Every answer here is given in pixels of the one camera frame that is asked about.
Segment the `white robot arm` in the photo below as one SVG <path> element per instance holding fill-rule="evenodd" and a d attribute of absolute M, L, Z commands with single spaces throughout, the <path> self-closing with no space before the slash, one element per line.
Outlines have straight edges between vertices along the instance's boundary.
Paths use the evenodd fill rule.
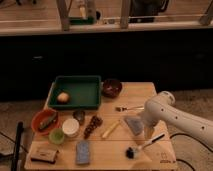
<path fill-rule="evenodd" d="M 176 109 L 174 104 L 175 97 L 168 91 L 151 97 L 140 114 L 142 123 L 153 129 L 162 120 L 213 148 L 213 121 Z"/>

